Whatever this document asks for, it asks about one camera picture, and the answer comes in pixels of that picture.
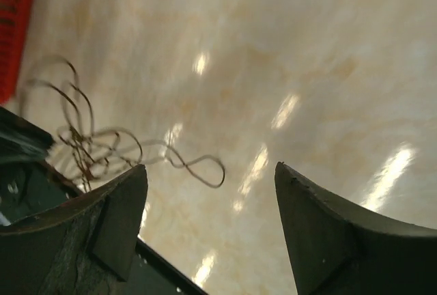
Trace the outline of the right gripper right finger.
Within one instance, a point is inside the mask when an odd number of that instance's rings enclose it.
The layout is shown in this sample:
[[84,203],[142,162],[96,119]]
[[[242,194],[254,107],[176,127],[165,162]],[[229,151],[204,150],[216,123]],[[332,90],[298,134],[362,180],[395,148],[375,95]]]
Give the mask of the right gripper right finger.
[[372,212],[284,163],[274,183],[299,294],[436,293],[436,230]]

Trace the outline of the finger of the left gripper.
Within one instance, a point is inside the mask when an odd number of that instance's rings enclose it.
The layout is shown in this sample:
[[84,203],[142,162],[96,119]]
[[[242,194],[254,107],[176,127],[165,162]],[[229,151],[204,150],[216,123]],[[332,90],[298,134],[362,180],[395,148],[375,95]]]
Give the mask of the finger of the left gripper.
[[55,143],[45,130],[3,107],[0,132],[2,165],[44,160]]

